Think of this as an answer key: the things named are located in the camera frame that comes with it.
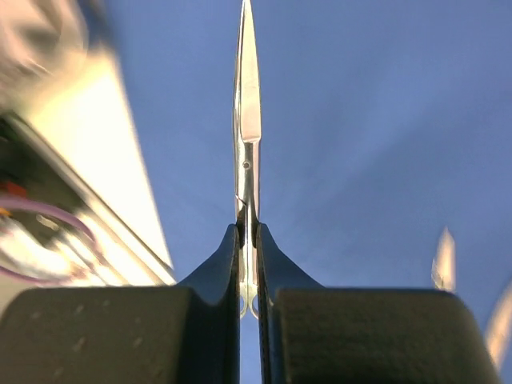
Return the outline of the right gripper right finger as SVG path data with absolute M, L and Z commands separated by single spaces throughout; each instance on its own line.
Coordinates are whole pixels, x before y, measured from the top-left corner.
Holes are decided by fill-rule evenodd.
M 265 383 L 498 383 L 472 312 L 433 289 L 324 287 L 260 225 Z

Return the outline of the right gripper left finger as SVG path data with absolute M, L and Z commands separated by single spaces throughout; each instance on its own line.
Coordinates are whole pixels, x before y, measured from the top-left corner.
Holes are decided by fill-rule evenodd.
M 4 383 L 236 383 L 238 231 L 173 286 L 39 288 L 1 319 Z

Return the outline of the steel forceps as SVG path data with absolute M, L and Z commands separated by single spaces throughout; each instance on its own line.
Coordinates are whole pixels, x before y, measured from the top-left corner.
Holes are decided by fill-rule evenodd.
M 438 290 L 455 292 L 456 287 L 456 253 L 455 241 L 445 227 L 438 242 L 437 253 L 433 258 L 431 280 Z
M 485 339 L 486 347 L 497 370 L 506 356 L 511 336 L 511 282 L 502 295 L 487 323 Z

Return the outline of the steel pointed scissors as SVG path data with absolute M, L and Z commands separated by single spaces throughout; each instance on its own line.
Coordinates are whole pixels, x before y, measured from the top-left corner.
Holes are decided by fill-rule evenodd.
M 258 254 L 260 142 L 262 140 L 258 56 L 250 0 L 242 2 L 235 59 L 233 97 L 234 196 L 240 238 L 240 315 L 258 316 Z

